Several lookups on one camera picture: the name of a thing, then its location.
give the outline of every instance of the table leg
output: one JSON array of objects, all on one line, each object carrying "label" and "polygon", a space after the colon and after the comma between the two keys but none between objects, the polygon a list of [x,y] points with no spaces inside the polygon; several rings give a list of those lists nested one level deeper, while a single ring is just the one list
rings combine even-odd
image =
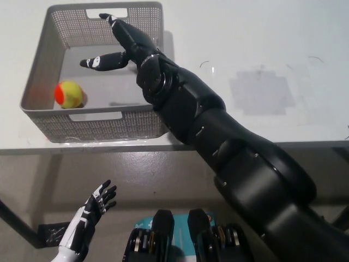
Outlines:
[{"label": "table leg", "polygon": [[7,225],[12,227],[18,234],[27,240],[35,248],[43,248],[46,246],[39,235],[34,232],[23,220],[21,220],[11,209],[7,207],[0,200],[0,218],[3,219]]},{"label": "table leg", "polygon": [[35,248],[58,246],[70,223],[41,224],[36,233],[1,200],[0,218]]}]

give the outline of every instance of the gray plastic basket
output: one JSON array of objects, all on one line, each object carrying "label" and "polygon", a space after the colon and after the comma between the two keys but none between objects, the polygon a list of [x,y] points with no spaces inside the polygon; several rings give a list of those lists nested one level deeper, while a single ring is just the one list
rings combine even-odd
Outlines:
[{"label": "gray plastic basket", "polygon": [[[81,59],[123,51],[109,24],[87,14],[87,10],[120,8],[127,10],[127,17],[121,19],[163,48],[160,3],[69,4],[48,9],[21,108],[50,141],[156,138],[166,132],[136,85],[134,65],[103,73],[79,66]],[[54,90],[62,80],[80,84],[88,97],[84,108],[61,109],[55,103]]]}]

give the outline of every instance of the gray tape patch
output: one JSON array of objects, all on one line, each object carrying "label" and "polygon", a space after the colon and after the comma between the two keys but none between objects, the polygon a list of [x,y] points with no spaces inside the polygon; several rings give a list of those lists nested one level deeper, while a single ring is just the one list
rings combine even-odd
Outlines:
[{"label": "gray tape patch", "polygon": [[238,72],[230,86],[235,107],[246,115],[285,115],[296,105],[286,78],[273,71]]}]

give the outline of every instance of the mesh basket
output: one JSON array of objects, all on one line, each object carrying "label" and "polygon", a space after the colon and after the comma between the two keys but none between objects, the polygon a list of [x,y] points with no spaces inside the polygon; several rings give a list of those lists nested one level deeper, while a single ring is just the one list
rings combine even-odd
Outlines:
[{"label": "mesh basket", "polygon": [[[53,93],[62,77],[67,52],[74,48],[91,49],[98,46],[112,46],[113,50],[122,51],[110,25],[102,19],[88,17],[87,10],[119,8],[127,10],[127,17],[121,19],[147,33],[159,48],[163,48],[163,11],[160,3],[71,4],[55,5],[48,9],[21,107],[50,141],[156,138],[165,133],[165,127],[152,106],[144,102],[142,105],[55,108]],[[93,77],[94,73],[98,72],[91,72],[88,77]],[[130,80],[135,84],[134,73]],[[71,117],[111,112],[119,112],[120,117],[103,119],[99,116],[86,121],[74,121]]]}]

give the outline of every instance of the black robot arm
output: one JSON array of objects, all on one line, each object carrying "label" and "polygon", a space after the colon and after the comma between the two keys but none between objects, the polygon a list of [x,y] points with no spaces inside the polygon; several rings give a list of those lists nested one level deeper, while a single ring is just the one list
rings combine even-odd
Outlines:
[{"label": "black robot arm", "polygon": [[296,161],[241,126],[212,89],[169,60],[146,34],[113,16],[100,16],[125,48],[123,56],[111,56],[114,63],[127,64],[125,57],[136,63],[145,100],[216,172],[219,192],[282,261],[349,261],[349,237],[308,206],[316,187]]}]

